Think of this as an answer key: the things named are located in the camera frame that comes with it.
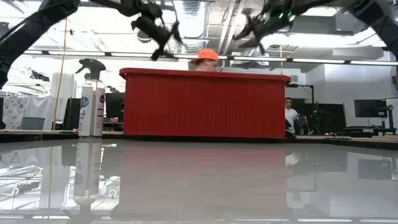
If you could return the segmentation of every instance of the white wall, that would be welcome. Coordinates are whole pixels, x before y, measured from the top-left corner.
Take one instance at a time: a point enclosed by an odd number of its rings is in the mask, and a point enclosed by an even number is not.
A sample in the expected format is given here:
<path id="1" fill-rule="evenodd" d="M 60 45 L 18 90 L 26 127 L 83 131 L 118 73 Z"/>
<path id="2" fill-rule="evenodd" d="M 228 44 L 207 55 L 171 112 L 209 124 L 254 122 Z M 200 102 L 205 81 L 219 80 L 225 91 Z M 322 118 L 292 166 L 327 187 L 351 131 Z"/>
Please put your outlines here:
<path id="1" fill-rule="evenodd" d="M 276 68 L 274 70 L 261 69 L 261 68 L 250 68 L 250 69 L 244 70 L 242 68 L 226 67 L 223 69 L 223 72 L 280 75 L 280 68 Z M 298 82 L 295 82 L 297 84 L 305 85 L 305 83 L 306 83 L 305 73 L 302 73 L 300 71 L 300 69 L 285 68 L 282 70 L 282 73 L 283 73 L 283 75 L 287 75 L 287 76 L 291 76 L 291 75 L 298 76 Z M 285 89 L 285 96 L 291 97 L 291 98 L 299 98 L 299 99 L 305 99 L 308 97 L 311 98 L 310 93 L 311 93 L 311 89 L 309 89 L 309 88 L 306 88 L 305 90 L 303 88 L 286 88 Z"/>
<path id="2" fill-rule="evenodd" d="M 389 60 L 388 54 L 379 60 Z M 392 98 L 395 73 L 395 67 L 320 65 L 306 74 L 306 80 L 315 86 L 315 101 L 344 103 L 347 126 L 381 125 L 380 118 L 355 118 L 354 100 Z"/>
<path id="3" fill-rule="evenodd" d="M 315 102 L 323 103 L 325 100 L 325 65 L 320 65 L 305 74 L 307 85 L 314 85 Z"/>

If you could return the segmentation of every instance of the computer monitor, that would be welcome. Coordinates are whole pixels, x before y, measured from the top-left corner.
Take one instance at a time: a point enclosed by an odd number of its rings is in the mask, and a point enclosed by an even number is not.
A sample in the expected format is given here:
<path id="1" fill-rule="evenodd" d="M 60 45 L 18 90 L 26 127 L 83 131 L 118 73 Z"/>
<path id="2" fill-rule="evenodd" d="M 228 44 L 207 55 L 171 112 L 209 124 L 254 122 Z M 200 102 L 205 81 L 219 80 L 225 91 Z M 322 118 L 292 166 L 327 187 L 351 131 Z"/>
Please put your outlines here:
<path id="1" fill-rule="evenodd" d="M 356 118 L 386 118 L 387 112 L 380 108 L 387 107 L 385 100 L 354 100 Z"/>
<path id="2" fill-rule="evenodd" d="M 63 119 L 63 130 L 73 130 L 79 128 L 80 118 L 80 98 L 68 99 L 67 109 L 65 110 L 65 117 Z"/>
<path id="3" fill-rule="evenodd" d="M 118 118 L 119 122 L 124 119 L 124 93 L 105 94 L 106 117 Z"/>

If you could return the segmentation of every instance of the ductwork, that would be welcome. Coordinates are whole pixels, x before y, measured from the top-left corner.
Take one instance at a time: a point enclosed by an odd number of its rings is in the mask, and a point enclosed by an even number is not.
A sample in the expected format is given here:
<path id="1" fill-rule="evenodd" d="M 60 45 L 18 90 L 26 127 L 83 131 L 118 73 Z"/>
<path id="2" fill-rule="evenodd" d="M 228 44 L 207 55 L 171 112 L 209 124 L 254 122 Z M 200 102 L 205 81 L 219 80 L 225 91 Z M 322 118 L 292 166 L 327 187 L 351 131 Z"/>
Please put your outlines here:
<path id="1" fill-rule="evenodd" d="M 184 40 L 185 53 L 195 54 L 198 50 L 205 48 L 208 2 L 185 0 L 175 1 L 174 4 L 181 22 L 180 31 L 186 38 Z"/>

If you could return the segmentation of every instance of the curtain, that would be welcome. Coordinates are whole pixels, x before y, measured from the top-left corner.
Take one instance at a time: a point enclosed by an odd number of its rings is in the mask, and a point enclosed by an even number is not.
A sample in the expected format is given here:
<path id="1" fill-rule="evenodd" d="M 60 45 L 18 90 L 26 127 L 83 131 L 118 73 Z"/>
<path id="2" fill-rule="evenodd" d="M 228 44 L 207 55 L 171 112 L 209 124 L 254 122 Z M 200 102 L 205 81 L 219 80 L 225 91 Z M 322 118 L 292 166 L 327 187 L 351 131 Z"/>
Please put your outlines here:
<path id="1" fill-rule="evenodd" d="M 25 112 L 25 117 L 44 118 L 44 130 L 52 129 L 52 120 L 54 117 L 55 98 L 52 96 L 30 96 L 28 100 L 29 109 Z M 60 98 L 57 108 L 56 119 L 63 121 L 68 99 Z"/>
<path id="2" fill-rule="evenodd" d="M 28 107 L 28 97 L 8 96 L 3 100 L 2 120 L 6 124 L 6 129 L 18 129 Z"/>

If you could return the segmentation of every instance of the red storage bin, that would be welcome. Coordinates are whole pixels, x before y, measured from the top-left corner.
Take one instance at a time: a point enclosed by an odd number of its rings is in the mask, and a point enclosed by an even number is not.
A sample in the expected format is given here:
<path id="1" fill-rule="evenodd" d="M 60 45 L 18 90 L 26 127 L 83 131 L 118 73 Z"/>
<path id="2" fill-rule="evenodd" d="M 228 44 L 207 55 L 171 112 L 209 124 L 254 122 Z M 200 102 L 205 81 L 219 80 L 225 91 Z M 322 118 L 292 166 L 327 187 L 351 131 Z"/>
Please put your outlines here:
<path id="1" fill-rule="evenodd" d="M 284 138 L 284 75 L 123 68 L 124 134 Z"/>

